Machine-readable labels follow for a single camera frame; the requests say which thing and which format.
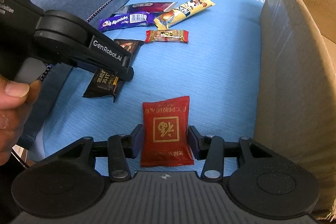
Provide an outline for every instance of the round black disc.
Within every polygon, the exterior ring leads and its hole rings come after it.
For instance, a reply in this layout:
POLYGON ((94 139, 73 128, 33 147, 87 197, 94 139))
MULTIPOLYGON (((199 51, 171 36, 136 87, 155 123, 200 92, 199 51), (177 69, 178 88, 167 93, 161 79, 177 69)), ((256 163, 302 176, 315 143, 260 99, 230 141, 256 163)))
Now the round black disc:
POLYGON ((254 159, 236 170, 227 186, 248 212, 274 219, 311 212, 319 196, 313 175, 281 158, 254 159))
POLYGON ((66 160, 27 169, 12 184, 16 203, 43 218, 79 213, 96 203, 103 190, 103 178, 96 170, 66 160))

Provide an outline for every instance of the blue patterned fabric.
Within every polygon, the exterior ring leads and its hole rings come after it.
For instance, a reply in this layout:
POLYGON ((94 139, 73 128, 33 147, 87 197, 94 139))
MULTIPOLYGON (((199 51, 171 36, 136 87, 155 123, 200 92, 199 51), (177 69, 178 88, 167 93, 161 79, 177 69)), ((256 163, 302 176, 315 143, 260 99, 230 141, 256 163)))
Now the blue patterned fabric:
MULTIPOLYGON (((129 4, 148 1, 131 0, 129 4)), ((259 15, 264 0, 212 0, 216 5, 174 26, 189 31, 189 44, 145 44, 133 64, 134 79, 126 83, 116 103, 111 97, 82 98, 93 74, 74 69, 44 127, 45 154, 50 155, 83 136, 96 141, 129 134, 142 123, 142 102, 190 96, 189 124, 203 135, 226 141, 253 135, 259 84, 261 37, 259 15)), ((106 32, 110 38, 145 39, 137 27, 106 32)), ((141 168, 140 157, 128 160, 136 170, 202 170, 203 161, 180 167, 141 168)), ((107 174, 107 160, 96 169, 107 174)), ((226 160, 225 174, 236 169, 226 160)))

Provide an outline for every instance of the black snack packet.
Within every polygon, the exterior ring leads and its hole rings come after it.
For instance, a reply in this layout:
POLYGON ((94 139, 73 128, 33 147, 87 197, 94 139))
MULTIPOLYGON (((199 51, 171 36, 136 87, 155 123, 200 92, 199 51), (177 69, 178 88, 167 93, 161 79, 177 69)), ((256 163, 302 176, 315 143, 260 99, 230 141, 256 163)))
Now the black snack packet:
MULTIPOLYGON (((141 40, 128 40, 128 39, 114 39, 114 42, 122 46, 124 49, 132 54, 131 65, 139 52, 140 47, 144 44, 141 40)), ((86 91, 83 94, 84 98, 96 98, 106 95, 113 96, 113 102, 116 101, 124 81, 120 80, 103 69, 97 69, 91 82, 89 83, 86 91)))

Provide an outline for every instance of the black cable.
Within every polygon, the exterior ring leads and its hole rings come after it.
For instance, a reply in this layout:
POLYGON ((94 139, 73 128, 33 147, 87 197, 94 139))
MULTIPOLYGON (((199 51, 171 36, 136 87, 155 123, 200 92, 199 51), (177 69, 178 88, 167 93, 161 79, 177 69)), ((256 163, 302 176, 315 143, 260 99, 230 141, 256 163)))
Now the black cable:
POLYGON ((12 149, 12 154, 26 169, 29 168, 29 165, 23 159, 21 159, 21 157, 14 151, 14 149, 12 149))

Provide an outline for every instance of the human hand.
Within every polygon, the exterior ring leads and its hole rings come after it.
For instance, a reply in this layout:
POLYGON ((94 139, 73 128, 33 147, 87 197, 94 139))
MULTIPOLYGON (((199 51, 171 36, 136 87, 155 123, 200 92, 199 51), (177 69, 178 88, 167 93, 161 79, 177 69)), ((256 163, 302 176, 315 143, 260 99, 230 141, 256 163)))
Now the human hand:
POLYGON ((0 165, 9 160, 40 90, 40 80, 27 85, 0 75, 0 165))

